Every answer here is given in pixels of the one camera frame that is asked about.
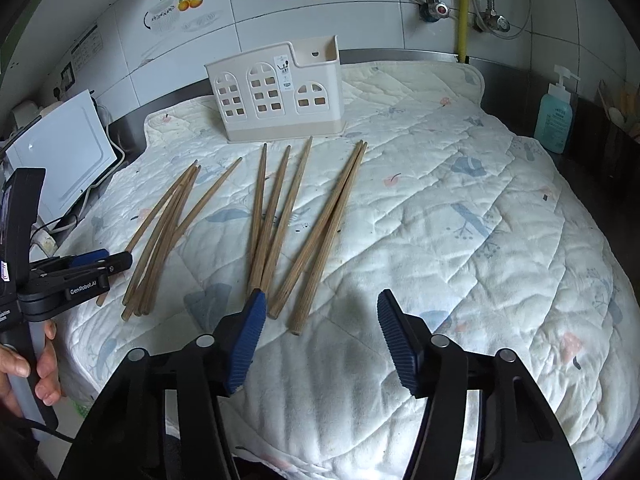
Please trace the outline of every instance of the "human hand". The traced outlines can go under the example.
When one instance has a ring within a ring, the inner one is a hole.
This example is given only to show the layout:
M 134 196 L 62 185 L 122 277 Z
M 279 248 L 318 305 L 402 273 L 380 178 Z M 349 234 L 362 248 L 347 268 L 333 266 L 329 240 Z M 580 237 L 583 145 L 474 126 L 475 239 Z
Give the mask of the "human hand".
M 44 333 L 46 337 L 44 350 L 36 366 L 40 381 L 36 385 L 35 393 L 46 406 L 52 406 L 60 400 L 61 395 L 58 360 L 52 343 L 56 336 L 56 325 L 52 320 L 45 322 Z M 22 416 L 22 411 L 14 392 L 11 390 L 7 374 L 28 377 L 29 373 L 30 367 L 27 359 L 6 346 L 0 345 L 0 404 L 4 404 L 16 416 Z

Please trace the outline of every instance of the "white plastic basket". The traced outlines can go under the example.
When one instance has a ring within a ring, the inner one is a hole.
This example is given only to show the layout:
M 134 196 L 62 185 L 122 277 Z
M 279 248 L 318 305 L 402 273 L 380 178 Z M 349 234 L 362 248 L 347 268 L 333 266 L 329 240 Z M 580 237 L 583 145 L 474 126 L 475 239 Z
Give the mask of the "white plastic basket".
M 330 136 L 344 129 L 335 36 L 284 41 L 206 69 L 229 142 Z

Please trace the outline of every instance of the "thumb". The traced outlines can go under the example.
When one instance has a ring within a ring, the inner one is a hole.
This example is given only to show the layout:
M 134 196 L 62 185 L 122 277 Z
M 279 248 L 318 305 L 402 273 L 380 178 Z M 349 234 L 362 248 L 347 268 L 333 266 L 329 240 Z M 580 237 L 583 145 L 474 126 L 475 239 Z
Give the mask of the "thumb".
M 29 372 L 27 359 L 6 346 L 0 345 L 0 373 L 29 377 Z

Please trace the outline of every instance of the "silver screw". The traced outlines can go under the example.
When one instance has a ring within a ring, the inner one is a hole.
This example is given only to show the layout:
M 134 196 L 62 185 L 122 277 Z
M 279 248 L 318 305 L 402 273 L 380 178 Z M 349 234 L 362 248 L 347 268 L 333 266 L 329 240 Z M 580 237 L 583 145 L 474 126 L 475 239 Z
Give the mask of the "silver screw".
M 216 340 L 213 339 L 213 336 L 211 334 L 203 334 L 196 339 L 196 345 L 198 345 L 200 348 L 207 348 L 213 345 L 215 341 Z
M 449 338 L 442 334 L 436 334 L 431 336 L 431 343 L 436 345 L 438 348 L 445 348 L 449 346 Z
M 504 348 L 498 352 L 500 359 L 507 361 L 508 363 L 513 363 L 516 360 L 516 352 L 513 350 L 509 350 L 508 348 Z
M 134 348 L 127 354 L 129 361 L 140 361 L 145 356 L 145 351 L 142 348 Z

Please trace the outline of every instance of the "white quilted fabric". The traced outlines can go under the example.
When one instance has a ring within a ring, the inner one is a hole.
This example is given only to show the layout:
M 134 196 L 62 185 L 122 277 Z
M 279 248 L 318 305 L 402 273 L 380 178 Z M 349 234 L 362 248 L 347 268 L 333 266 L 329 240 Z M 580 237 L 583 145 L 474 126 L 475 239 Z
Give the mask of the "white quilted fabric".
M 296 289 L 280 319 L 267 320 L 244 389 L 221 400 L 234 452 L 289 479 L 402 477 L 424 401 L 400 385 L 378 326 L 377 294 L 391 288 L 407 313 L 466 350 L 513 348 L 584 478 L 597 478 L 639 401 L 640 312 L 606 239 L 540 145 L 482 112 L 474 69 L 375 62 L 343 67 L 343 77 L 348 127 L 314 140 L 276 282 L 356 141 L 369 149 L 303 335 L 286 332 Z M 130 272 L 103 307 L 66 314 L 61 350 L 76 398 L 99 391 L 130 348 L 181 348 L 242 306 L 261 144 L 227 144 L 211 97 L 152 114 L 145 131 L 146 152 L 116 174 L 61 253 L 122 250 L 195 158 L 202 171 L 187 208 L 244 160 L 172 251 L 151 316 L 120 319 Z M 303 143 L 291 142 L 286 183 Z M 269 145 L 269 174 L 285 145 Z M 459 478 L 470 475 L 477 412 L 470 396 Z

